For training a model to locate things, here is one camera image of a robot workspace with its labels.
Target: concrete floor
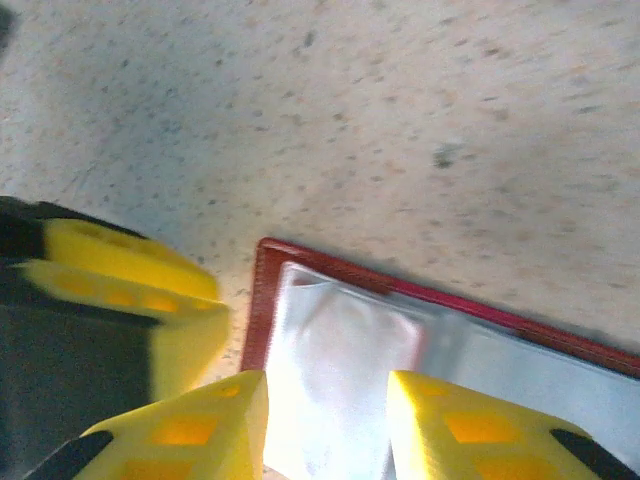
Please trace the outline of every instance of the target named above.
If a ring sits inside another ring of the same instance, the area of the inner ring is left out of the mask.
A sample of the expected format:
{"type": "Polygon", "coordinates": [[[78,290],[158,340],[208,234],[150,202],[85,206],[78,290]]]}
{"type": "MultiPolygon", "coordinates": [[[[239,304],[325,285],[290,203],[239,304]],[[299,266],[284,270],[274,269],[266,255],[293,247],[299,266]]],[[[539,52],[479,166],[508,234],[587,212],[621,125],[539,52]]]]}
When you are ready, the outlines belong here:
{"type": "Polygon", "coordinates": [[[9,4],[0,192],[214,272],[212,378],[267,234],[640,341],[640,2],[9,4]]]}

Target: speckled floor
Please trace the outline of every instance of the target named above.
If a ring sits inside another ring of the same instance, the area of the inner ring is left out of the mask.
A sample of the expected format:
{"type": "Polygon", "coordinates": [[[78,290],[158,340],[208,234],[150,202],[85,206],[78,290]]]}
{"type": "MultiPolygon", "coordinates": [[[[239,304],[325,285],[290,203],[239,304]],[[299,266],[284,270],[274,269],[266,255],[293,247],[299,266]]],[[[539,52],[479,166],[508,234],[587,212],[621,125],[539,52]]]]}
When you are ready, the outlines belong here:
{"type": "Polygon", "coordinates": [[[9,4],[0,192],[215,272],[215,375],[267,234],[640,341],[640,2],[9,4]]]}

